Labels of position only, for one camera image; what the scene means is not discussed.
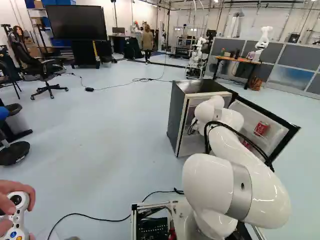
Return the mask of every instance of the finger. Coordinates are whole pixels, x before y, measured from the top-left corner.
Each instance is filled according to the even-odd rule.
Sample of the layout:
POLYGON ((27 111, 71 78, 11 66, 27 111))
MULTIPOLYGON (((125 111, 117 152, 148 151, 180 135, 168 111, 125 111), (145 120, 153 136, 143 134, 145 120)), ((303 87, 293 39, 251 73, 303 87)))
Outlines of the finger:
POLYGON ((28 206, 28 211, 32 211, 36 203, 36 190, 30 185, 25 185, 25 184, 22 184, 21 182, 16 181, 16 182, 12 182, 12 185, 10 186, 10 192, 14 192, 14 191, 23 191, 29 194, 30 202, 28 206))
POLYGON ((30 202, 28 206, 28 211, 32 211, 34 209, 36 203, 36 190, 30 185, 23 185, 23 191, 29 194, 30 202))
POLYGON ((12 215, 16 212, 15 204, 2 193, 0 193, 0 209, 8 215, 12 215))
POLYGON ((29 240, 36 240, 36 237, 33 233, 29 233, 29 240))
POLYGON ((3 219, 0 221, 0 237, 6 234, 6 232, 12 227, 12 224, 12 221, 9 219, 3 219))

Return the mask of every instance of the table leg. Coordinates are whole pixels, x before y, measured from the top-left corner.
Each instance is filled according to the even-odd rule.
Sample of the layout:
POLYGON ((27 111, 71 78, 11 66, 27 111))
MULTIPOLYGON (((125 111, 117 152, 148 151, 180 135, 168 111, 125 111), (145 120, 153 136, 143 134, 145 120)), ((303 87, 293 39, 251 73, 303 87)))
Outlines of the table leg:
POLYGON ((219 68, 220 62, 221 62, 221 59, 218 59, 218 62, 216 63, 216 67, 215 67, 215 71, 214 71, 212 80, 215 80, 217 78, 217 72, 218 72, 218 68, 219 68))
POLYGON ((245 89, 245 90, 248 89, 249 81, 250 81, 250 79, 252 78, 252 75, 253 75, 253 73, 255 72, 255 69, 256 69, 256 64, 252 64, 252 65, 253 65, 253 67, 252 67, 251 72, 250 72, 250 74, 249 74, 249 76, 248 76, 248 80, 247 80, 246 83, 244 84, 244 89, 245 89))

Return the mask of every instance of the chair armrest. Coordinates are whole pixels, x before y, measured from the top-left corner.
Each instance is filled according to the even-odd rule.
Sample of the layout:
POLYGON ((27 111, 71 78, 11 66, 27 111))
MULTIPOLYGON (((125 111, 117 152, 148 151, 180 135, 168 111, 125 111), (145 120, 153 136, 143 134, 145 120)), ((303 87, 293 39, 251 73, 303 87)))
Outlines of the chair armrest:
POLYGON ((43 64, 52 63, 55 61, 56 61, 55 59, 49 59, 49 60, 42 61, 41 64, 43 65, 43 64))
POLYGON ((53 64, 57 63, 57 61, 55 59, 49 59, 49 60, 45 60, 45 61, 41 61, 41 73, 40 75, 46 79, 50 73, 47 73, 47 66, 52 66, 53 64))

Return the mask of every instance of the cardboard box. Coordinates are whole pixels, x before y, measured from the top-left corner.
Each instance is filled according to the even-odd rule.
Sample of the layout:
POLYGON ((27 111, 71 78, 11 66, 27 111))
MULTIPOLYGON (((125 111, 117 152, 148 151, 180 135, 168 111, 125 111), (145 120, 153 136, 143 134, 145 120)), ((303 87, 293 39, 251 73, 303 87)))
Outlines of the cardboard box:
POLYGON ((26 48, 28 49, 28 52, 31 57, 33 58, 42 57, 39 48, 37 48, 35 44, 28 44, 26 45, 26 48))
POLYGON ((49 46, 46 47, 47 52, 46 52, 46 50, 45 50, 45 48, 43 46, 41 46, 40 49, 41 49, 41 52, 44 53, 44 54, 46 54, 47 52, 49 54, 55 52, 55 49, 53 47, 49 47, 49 46))
POLYGON ((32 21, 33 25, 36 25, 36 24, 42 25, 41 17, 39 17, 39 16, 32 16, 31 21, 32 21))
POLYGON ((44 6, 42 5, 42 2, 40 0, 35 0, 34 1, 34 7, 36 9, 43 9, 44 8, 44 6))
POLYGON ((24 39, 24 43, 25 43, 26 45, 27 45, 27 44, 33 44, 34 41, 32 40, 31 37, 26 37, 26 38, 24 39))

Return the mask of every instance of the blue box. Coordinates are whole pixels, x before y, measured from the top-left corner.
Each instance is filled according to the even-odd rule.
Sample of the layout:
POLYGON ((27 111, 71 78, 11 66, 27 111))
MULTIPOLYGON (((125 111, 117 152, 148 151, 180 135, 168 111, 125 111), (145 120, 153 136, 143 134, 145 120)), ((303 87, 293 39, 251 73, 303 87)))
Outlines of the blue box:
POLYGON ((45 27, 49 27, 49 28, 51 27, 49 18, 47 18, 46 16, 42 17, 42 22, 45 27))
POLYGON ((74 0, 56 0, 57 5, 76 5, 74 0))
POLYGON ((55 46, 55 47, 70 47, 71 46, 70 40, 57 39, 57 38, 51 37, 50 41, 52 43, 52 46, 55 46))
POLYGON ((42 0, 42 4, 44 6, 46 6, 46 5, 76 5, 76 1, 75 0, 42 0))
POLYGON ((27 9, 34 9, 35 3, 34 0, 24 0, 27 9))

